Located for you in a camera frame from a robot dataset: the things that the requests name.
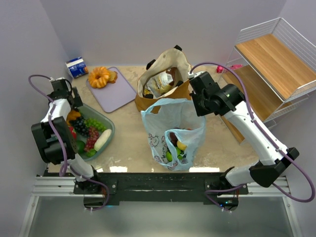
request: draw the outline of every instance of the green bowl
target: green bowl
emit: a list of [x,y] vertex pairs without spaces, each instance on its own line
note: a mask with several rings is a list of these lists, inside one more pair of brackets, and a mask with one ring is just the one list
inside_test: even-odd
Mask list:
[[[99,112],[97,112],[96,110],[94,110],[93,108],[91,108],[90,106],[88,106],[86,104],[83,104],[83,106],[78,107],[78,109],[79,109],[81,115],[85,119],[88,119],[88,118],[96,119],[96,120],[100,121],[107,129],[112,130],[112,133],[111,133],[110,137],[108,138],[107,142],[101,147],[100,150],[97,151],[97,153],[94,156],[88,157],[85,155],[85,153],[79,154],[85,161],[93,160],[93,159],[96,159],[105,150],[105,148],[109,145],[109,143],[113,139],[114,133],[115,133],[115,126],[111,120],[109,120],[107,117],[100,114]],[[87,142],[87,138],[84,136],[81,136],[78,133],[77,133],[77,140],[81,140],[84,143]]]

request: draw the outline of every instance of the beige tabletop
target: beige tabletop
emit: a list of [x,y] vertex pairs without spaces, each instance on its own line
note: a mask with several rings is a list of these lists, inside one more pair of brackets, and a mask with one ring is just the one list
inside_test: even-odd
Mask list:
[[[137,79],[145,71],[145,66],[117,67],[129,83],[136,89]],[[200,67],[198,71],[209,71],[214,80],[219,79],[214,67]],[[86,86],[87,75],[74,79],[82,101],[108,117],[115,125],[115,135],[109,146],[96,159],[89,161],[96,169],[104,172],[170,172],[152,157],[141,115],[132,101],[112,113],[102,110],[93,94]],[[209,167],[209,171],[225,171],[231,166],[250,164],[258,159],[248,143],[239,145],[219,116],[206,116],[205,143],[199,148],[194,167]],[[59,165],[48,165],[49,172],[58,172]]]

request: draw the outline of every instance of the wooden shelf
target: wooden shelf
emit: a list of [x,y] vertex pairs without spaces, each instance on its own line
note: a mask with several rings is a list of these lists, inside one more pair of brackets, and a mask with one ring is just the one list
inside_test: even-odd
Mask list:
[[283,100],[298,87],[316,80],[316,73],[272,34],[239,43],[235,48]]
[[[251,66],[248,65],[239,68],[235,70],[235,73],[242,79],[246,87],[253,111],[257,114],[261,121],[265,121],[282,104],[282,101],[262,80],[262,78],[251,68]],[[236,85],[243,92],[241,85],[233,74],[223,73],[223,79],[227,83]],[[230,129],[238,142],[241,143],[244,140],[242,134],[224,117],[222,117],[222,120]]]

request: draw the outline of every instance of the brown tote bag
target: brown tote bag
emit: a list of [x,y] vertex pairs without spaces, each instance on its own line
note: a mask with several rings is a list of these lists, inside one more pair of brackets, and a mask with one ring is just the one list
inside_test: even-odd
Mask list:
[[[182,52],[182,49],[179,46],[168,49],[163,52],[157,60],[151,61],[147,67],[146,71],[140,76],[137,82],[137,94],[135,97],[135,104],[138,111],[146,110],[150,105],[154,104],[157,100],[161,98],[187,98],[191,99],[190,92],[188,90],[189,80],[188,72],[191,69],[191,65],[188,63],[185,54]],[[172,75],[174,80],[174,85],[171,90],[166,94],[162,95],[158,99],[148,99],[143,97],[144,87],[147,81],[166,70],[169,70],[169,74]],[[176,87],[176,84],[179,81],[183,81],[183,84]]]

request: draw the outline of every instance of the glass panel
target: glass panel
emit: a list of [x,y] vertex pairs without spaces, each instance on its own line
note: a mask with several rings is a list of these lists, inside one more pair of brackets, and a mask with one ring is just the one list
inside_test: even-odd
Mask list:
[[42,197],[31,237],[292,237],[283,200],[243,197],[232,214],[214,205],[121,202],[92,214],[81,197]]

